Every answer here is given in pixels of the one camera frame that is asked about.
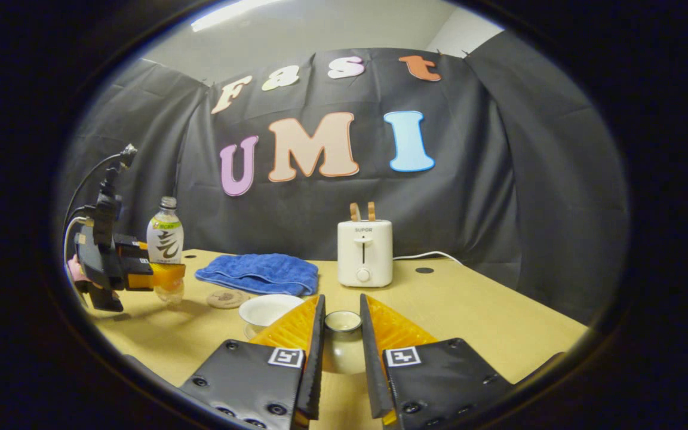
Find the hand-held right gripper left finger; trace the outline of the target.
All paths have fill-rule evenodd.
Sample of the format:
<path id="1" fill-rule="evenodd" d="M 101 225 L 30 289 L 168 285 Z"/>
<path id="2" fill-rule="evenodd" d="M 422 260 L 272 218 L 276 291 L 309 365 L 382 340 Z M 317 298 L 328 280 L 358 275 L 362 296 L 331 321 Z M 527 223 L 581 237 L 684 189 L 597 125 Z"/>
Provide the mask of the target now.
<path id="1" fill-rule="evenodd" d="M 319 418 L 326 304 L 312 297 L 249 341 L 225 340 L 180 390 L 249 430 L 308 430 Z"/>

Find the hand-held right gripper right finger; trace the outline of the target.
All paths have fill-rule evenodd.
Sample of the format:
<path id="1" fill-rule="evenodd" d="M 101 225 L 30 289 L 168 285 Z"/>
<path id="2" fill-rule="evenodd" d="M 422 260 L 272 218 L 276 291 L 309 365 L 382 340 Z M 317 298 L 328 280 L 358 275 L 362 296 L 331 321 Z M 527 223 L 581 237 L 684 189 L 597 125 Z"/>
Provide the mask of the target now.
<path id="1" fill-rule="evenodd" d="M 371 413 L 383 430 L 445 430 L 514 388 L 460 337 L 437 339 L 366 294 L 360 316 Z"/>

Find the clear plastic water bottle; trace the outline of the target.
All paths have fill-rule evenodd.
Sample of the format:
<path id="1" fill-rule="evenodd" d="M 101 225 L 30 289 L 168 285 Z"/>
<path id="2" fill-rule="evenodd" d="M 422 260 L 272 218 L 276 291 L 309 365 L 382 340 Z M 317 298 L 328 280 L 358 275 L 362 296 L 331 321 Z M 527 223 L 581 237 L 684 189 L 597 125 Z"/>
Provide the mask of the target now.
<path id="1" fill-rule="evenodd" d="M 150 219 L 146 232 L 148 260 L 150 263 L 182 264 L 184 231 L 176 213 L 177 200 L 172 196 L 161 198 L 160 210 Z M 184 296 L 184 280 L 174 291 L 156 288 L 162 302 L 178 305 Z"/>

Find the round cork coaster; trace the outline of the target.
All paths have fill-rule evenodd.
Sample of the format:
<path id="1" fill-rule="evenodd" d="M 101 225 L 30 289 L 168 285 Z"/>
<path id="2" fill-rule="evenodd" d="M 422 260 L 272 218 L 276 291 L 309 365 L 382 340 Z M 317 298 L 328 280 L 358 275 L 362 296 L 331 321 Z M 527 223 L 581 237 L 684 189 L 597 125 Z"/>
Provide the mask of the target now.
<path id="1" fill-rule="evenodd" d="M 251 296 L 243 291 L 228 289 L 215 291 L 207 296 L 207 304 L 215 309 L 235 309 L 249 299 Z"/>

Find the beige ceramic teacup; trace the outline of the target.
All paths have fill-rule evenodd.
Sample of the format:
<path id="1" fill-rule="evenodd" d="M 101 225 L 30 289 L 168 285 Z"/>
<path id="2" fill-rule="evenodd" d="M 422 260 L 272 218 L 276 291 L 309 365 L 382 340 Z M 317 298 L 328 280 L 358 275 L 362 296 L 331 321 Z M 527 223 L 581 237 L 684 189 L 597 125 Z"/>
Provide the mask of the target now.
<path id="1" fill-rule="evenodd" d="M 238 315 L 245 324 L 262 325 L 266 328 L 303 302 L 303 299 L 296 296 L 266 294 L 247 300 L 238 308 Z"/>

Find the blue folded towel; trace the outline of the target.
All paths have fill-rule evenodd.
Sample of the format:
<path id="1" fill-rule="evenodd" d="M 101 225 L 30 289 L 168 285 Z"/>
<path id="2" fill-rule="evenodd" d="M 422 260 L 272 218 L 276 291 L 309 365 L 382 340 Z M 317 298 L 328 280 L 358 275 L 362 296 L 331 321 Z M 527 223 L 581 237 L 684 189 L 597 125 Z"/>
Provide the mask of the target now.
<path id="1" fill-rule="evenodd" d="M 284 254 L 221 255 L 195 278 L 251 294 L 314 296 L 318 292 L 318 267 Z"/>

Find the white toaster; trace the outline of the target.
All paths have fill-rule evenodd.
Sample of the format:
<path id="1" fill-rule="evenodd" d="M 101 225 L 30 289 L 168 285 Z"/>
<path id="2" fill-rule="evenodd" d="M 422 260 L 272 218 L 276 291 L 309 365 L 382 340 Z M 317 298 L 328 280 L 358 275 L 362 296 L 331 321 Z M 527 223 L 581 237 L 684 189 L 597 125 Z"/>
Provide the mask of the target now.
<path id="1" fill-rule="evenodd" d="M 393 279 L 393 231 L 388 220 L 337 225 L 337 280 L 353 288 L 383 288 Z"/>

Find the black backdrop cloth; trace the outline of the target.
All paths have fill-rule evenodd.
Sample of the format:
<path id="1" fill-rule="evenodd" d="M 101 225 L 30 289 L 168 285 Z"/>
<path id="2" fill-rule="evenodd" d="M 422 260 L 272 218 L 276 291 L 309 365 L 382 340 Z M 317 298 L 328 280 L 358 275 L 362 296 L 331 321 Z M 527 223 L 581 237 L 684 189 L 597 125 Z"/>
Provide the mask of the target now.
<path id="1" fill-rule="evenodd" d="M 174 196 L 186 248 L 336 257 L 336 224 L 374 201 L 394 251 L 445 251 L 582 324 L 613 297 L 631 228 L 619 152 L 595 106 L 508 33 L 465 58 L 399 48 L 286 60 L 299 79 L 222 89 L 146 59 L 99 91 L 69 139 L 54 230 L 92 204 L 99 161 L 134 145 L 118 231 Z"/>

